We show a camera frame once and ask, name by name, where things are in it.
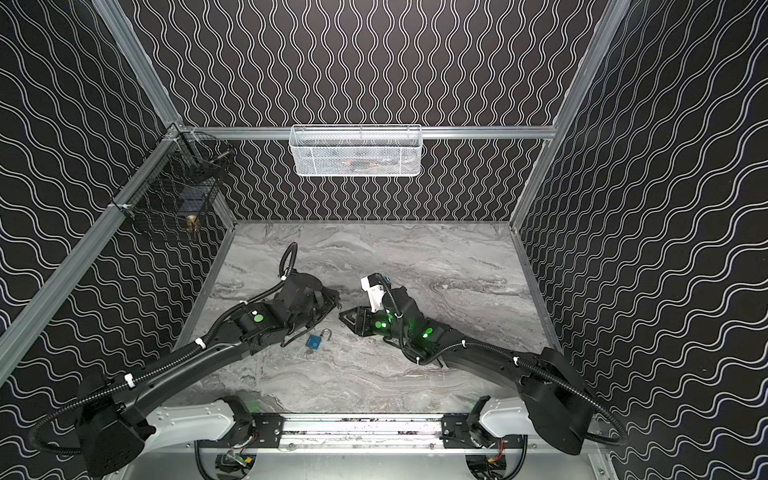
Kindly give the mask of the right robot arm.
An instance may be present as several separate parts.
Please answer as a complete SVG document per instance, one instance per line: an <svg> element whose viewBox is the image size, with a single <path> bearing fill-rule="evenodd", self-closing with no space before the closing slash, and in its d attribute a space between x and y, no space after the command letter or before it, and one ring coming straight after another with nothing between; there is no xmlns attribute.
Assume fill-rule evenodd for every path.
<svg viewBox="0 0 768 480"><path fill-rule="evenodd" d="M596 411L584 380L559 351L519 352L476 340L425 316L406 288L369 290L371 305L340 313L360 337L382 336L410 362L437 362L504 388L484 396L467 418L470 444L496 447L507 436L537 435L551 447L578 455Z"/></svg>

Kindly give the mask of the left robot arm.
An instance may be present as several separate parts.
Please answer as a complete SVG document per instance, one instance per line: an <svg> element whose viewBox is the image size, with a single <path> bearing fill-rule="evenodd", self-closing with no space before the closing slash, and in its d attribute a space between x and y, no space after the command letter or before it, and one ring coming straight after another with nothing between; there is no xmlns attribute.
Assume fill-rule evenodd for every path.
<svg viewBox="0 0 768 480"><path fill-rule="evenodd" d="M148 417L180 391L217 370L320 323L340 304L338 291L313 275L286 280L222 314L201 337L147 366L113 378L91 377L76 408L79 454L88 474L101 477L134 460L157 428Z"/></svg>

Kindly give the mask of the blue padlock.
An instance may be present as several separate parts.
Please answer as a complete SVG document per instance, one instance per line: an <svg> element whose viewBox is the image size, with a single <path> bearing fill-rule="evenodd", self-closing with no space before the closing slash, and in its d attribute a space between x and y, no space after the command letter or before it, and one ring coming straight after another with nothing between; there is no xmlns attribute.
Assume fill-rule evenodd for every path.
<svg viewBox="0 0 768 480"><path fill-rule="evenodd" d="M311 348L315 352L320 348L324 341L330 341L333 331L330 328L324 328L320 332L311 333L306 341L306 348Z"/></svg>

